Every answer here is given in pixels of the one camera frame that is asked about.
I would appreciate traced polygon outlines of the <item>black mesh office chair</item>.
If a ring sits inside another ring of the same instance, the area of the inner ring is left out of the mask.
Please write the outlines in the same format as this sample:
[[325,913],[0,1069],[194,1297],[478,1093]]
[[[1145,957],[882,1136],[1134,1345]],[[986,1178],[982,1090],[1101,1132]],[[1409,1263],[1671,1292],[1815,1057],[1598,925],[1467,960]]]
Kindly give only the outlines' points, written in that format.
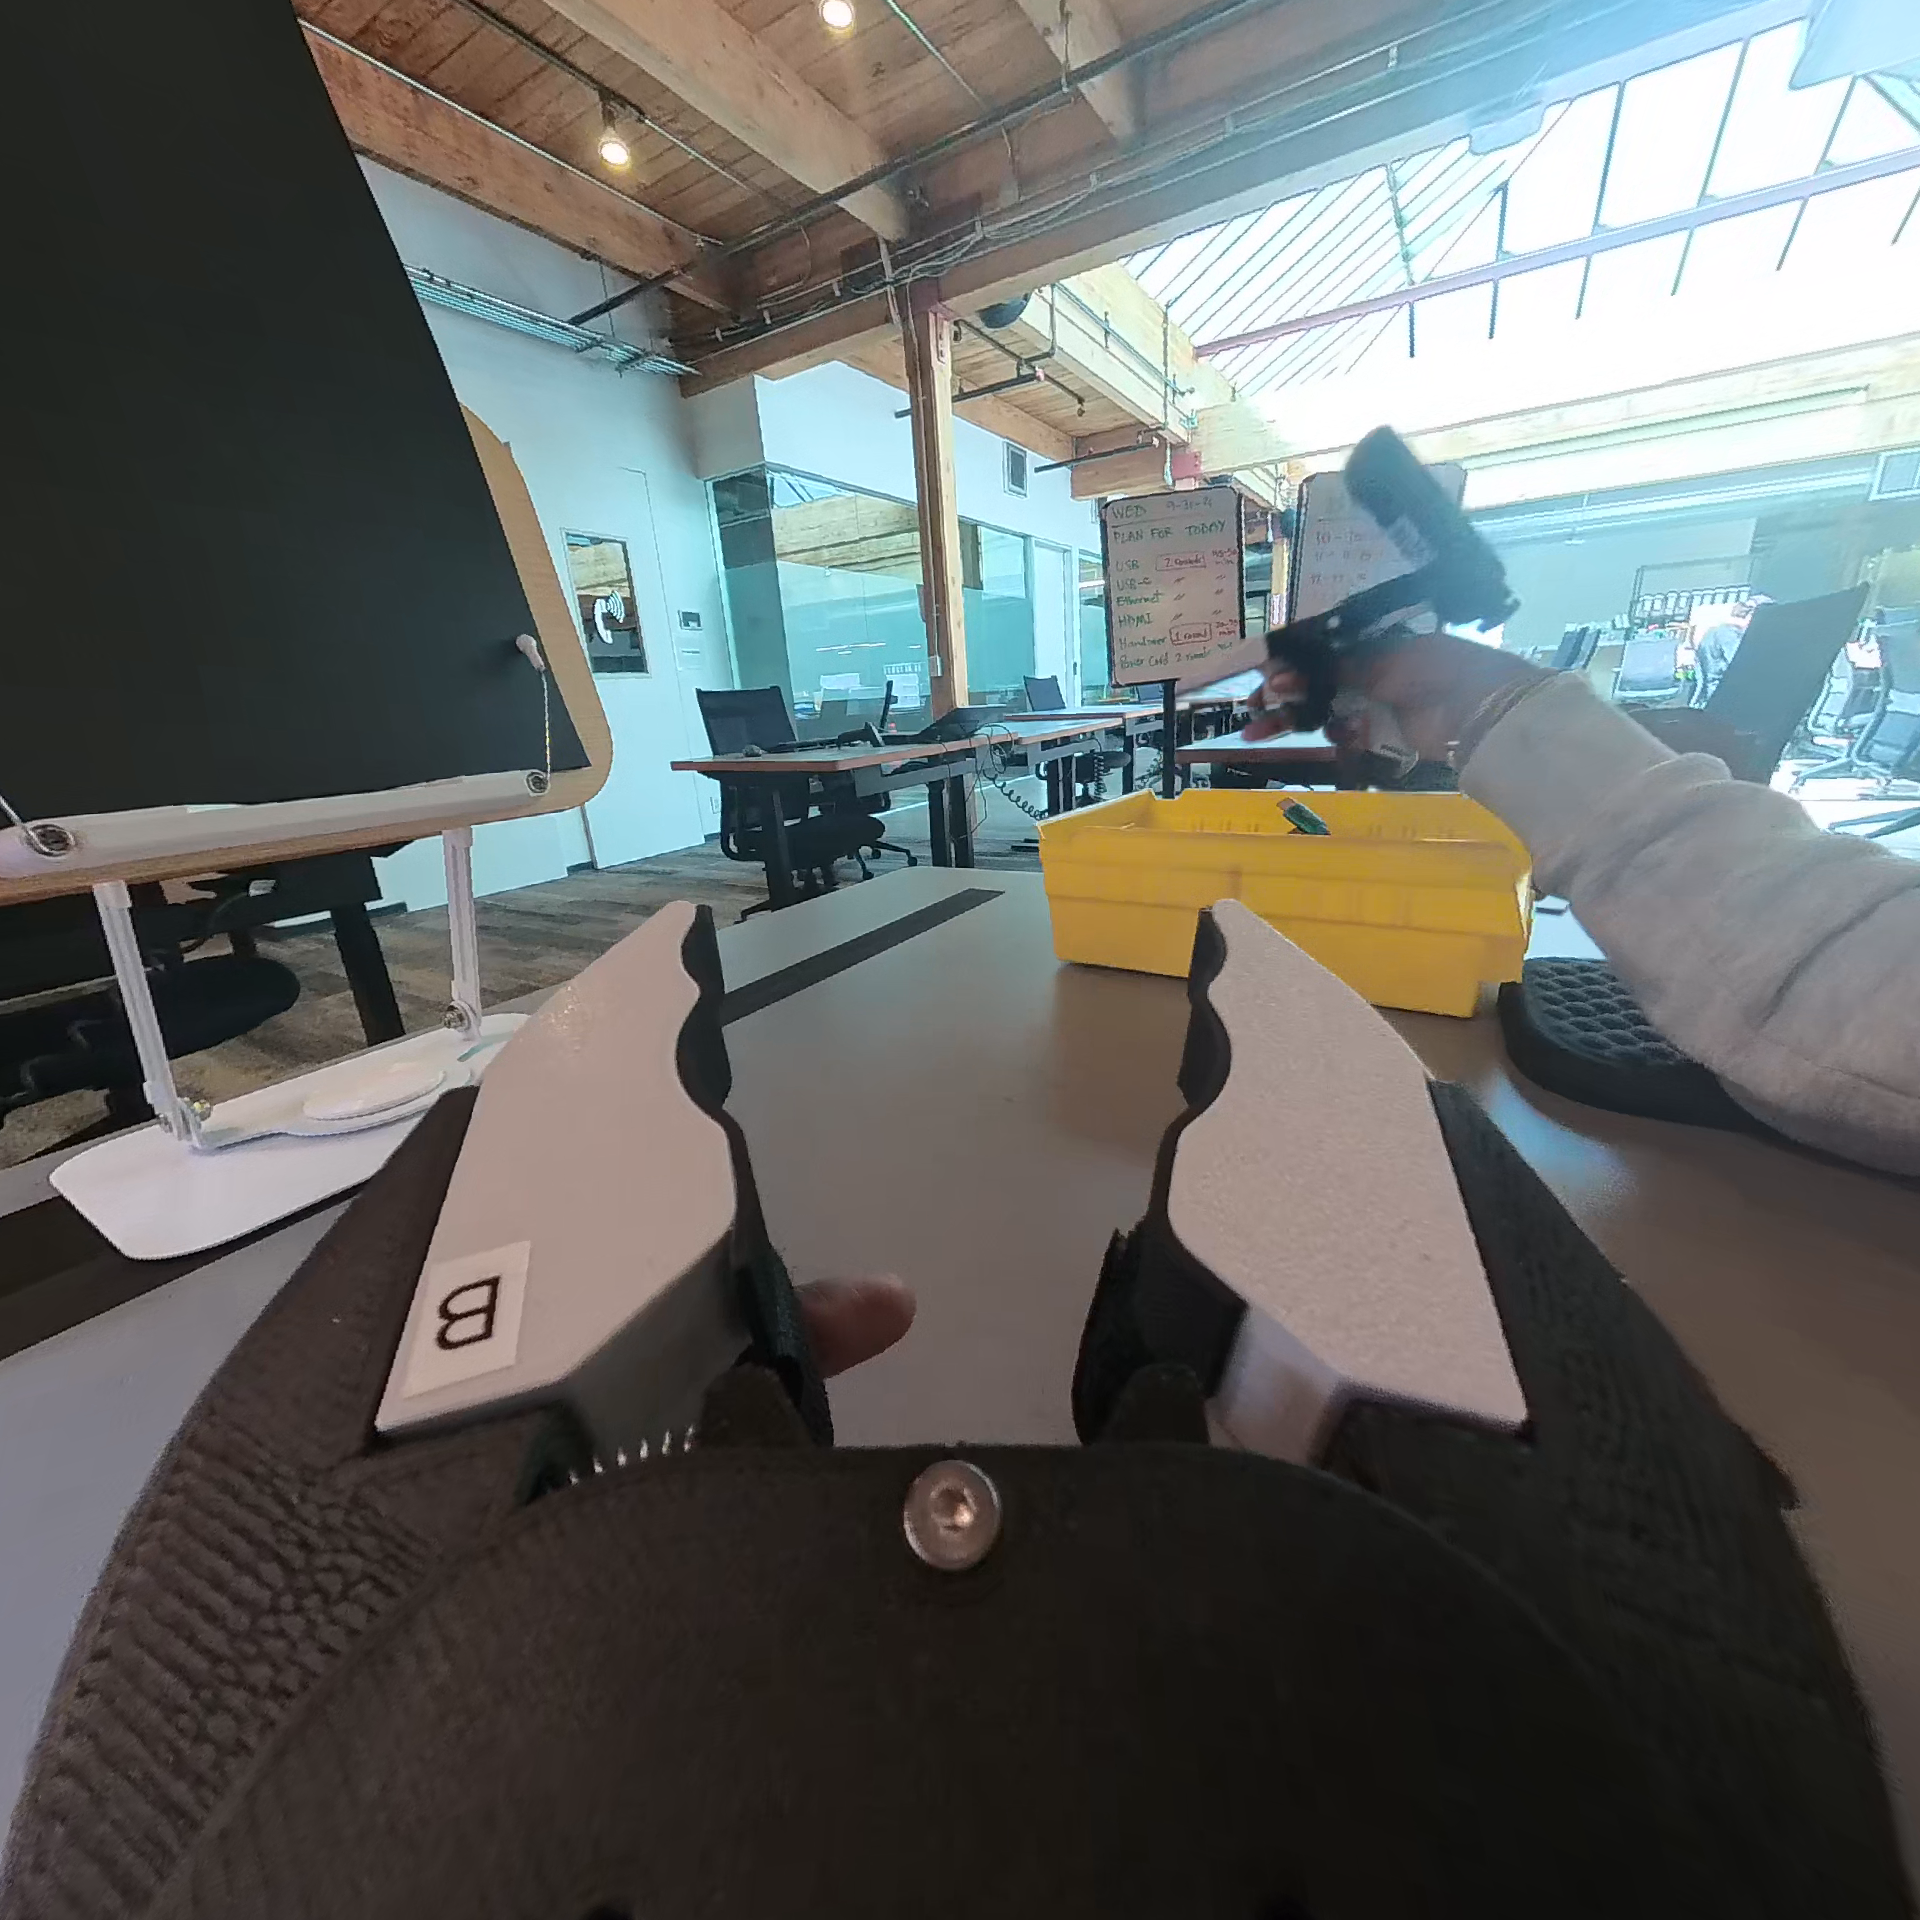
[[[770,688],[697,691],[711,754],[787,757],[811,751],[801,740],[784,695]],[[723,855],[757,865],[766,877],[760,913],[838,888],[838,866],[850,857],[861,877],[873,875],[867,855],[901,855],[919,865],[912,849],[885,840],[881,815],[888,797],[867,794],[856,775],[784,775],[770,784],[734,778],[721,781]]]

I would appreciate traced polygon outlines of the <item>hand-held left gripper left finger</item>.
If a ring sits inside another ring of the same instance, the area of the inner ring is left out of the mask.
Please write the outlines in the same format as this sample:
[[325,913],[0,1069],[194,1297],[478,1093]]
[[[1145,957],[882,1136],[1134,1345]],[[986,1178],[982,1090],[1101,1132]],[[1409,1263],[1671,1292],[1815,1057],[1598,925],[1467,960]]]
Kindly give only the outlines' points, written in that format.
[[678,1444],[739,1361],[818,1444],[825,1381],[729,1116],[713,913],[671,904],[486,1069],[392,1376],[385,1437],[560,1408],[594,1455]]

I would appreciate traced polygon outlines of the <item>black honeycomb mat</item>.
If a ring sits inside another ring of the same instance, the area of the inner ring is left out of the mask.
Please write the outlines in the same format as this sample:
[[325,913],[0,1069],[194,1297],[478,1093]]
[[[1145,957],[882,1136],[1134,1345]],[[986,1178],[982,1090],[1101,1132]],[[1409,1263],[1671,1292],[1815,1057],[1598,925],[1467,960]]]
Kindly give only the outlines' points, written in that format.
[[1543,1093],[1601,1114],[1785,1138],[1664,1041],[1603,960],[1530,957],[1496,1011],[1510,1063]]

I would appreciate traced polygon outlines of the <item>wooden support post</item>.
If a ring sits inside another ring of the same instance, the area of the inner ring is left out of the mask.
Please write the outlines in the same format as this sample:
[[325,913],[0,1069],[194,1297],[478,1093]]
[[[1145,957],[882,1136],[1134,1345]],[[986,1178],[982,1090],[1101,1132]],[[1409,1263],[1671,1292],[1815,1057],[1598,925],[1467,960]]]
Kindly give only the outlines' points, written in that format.
[[954,477],[954,313],[936,281],[910,284],[901,343],[919,503],[928,708],[945,719],[970,699],[970,641]]

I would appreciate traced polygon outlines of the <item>wood-edged office desk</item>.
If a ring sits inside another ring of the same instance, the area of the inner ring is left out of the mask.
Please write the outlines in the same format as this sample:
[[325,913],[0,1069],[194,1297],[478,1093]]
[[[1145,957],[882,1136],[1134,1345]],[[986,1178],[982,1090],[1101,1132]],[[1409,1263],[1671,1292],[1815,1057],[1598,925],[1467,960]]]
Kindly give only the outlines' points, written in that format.
[[1048,772],[1062,764],[1064,778],[1057,787],[1064,795],[1053,808],[1071,810],[1073,762],[1103,748],[1119,748],[1126,772],[1134,772],[1136,740],[1121,708],[1016,715],[990,723],[973,739],[881,737],[878,744],[856,745],[797,744],[779,751],[673,760],[667,765],[678,775],[706,778],[736,789],[741,823],[760,834],[750,861],[763,868],[770,911],[784,911],[821,892],[801,885],[808,861],[793,853],[784,818],[787,787],[798,787],[801,779],[818,784],[843,778],[873,795],[919,789],[927,795],[931,861],[938,868],[975,868],[975,781],[999,772],[1007,762],[1022,762],[1029,772]]

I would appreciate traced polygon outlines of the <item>person's right forearm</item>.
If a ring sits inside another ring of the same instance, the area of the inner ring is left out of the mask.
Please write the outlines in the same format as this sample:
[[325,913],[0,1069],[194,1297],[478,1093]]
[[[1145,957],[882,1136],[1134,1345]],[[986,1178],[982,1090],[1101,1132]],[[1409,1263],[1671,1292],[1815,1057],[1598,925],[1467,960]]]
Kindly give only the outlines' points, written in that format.
[[1541,674],[1457,745],[1653,1028],[1799,1145],[1919,1171],[1919,868]]

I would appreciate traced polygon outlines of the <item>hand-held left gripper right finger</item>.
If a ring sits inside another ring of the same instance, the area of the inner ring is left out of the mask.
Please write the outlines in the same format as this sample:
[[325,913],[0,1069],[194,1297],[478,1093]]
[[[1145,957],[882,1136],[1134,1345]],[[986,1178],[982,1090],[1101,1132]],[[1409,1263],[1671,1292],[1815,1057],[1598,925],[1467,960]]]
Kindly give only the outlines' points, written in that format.
[[1187,978],[1183,1109],[1103,1263],[1073,1376],[1085,1441],[1185,1372],[1226,1444],[1315,1466],[1355,1408],[1530,1421],[1437,1082],[1379,1011],[1240,900]]

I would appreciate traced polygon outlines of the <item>person's left hand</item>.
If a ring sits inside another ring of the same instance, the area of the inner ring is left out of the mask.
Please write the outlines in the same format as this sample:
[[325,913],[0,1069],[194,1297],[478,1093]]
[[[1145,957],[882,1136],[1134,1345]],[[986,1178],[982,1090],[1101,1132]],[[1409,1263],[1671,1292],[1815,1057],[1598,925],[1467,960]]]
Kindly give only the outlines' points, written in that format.
[[891,1351],[912,1330],[919,1301],[896,1279],[811,1280],[797,1289],[811,1357],[824,1379]]

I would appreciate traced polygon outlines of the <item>black board on white stand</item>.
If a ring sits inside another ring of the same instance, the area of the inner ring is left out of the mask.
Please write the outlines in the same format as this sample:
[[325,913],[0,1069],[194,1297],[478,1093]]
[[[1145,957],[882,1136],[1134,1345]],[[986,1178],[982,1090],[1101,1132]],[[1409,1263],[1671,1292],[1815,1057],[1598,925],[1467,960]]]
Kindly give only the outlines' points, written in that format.
[[[133,1263],[377,1172],[482,1019],[472,829],[613,739],[533,499],[459,404],[293,4],[5,4],[5,900],[89,897],[157,1122],[55,1165]],[[442,1028],[197,1111],[131,885],[439,840]]]

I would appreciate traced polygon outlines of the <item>person's right hand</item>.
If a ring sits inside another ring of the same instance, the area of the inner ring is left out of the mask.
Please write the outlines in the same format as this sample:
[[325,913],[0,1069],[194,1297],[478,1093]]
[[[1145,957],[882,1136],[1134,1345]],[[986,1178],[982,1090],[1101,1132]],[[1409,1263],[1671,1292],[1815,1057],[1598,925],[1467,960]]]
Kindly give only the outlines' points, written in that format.
[[1449,634],[1274,637],[1251,697],[1251,740],[1320,732],[1342,778],[1447,764],[1474,719],[1541,680],[1534,664]]

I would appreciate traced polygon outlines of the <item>whiteboard on stand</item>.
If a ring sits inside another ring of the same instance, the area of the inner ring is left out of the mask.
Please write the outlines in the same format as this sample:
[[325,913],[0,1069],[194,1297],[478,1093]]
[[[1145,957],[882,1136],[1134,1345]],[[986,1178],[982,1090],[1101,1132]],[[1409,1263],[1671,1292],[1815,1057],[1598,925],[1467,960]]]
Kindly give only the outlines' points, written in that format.
[[1110,683],[1155,688],[1161,795],[1181,792],[1178,699],[1256,669],[1262,641],[1243,612],[1242,495],[1215,482],[1101,506]]
[[1287,623],[1318,617],[1432,564],[1458,519],[1466,471],[1445,465],[1416,484],[1365,475],[1353,495],[1344,471],[1304,481],[1293,545]]

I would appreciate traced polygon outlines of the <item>framed wall picture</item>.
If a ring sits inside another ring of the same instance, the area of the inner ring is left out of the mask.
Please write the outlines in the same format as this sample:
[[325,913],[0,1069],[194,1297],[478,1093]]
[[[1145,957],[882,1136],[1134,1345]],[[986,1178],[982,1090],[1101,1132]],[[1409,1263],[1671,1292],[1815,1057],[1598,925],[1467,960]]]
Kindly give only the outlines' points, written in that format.
[[568,530],[565,560],[590,669],[597,676],[650,676],[629,545]]

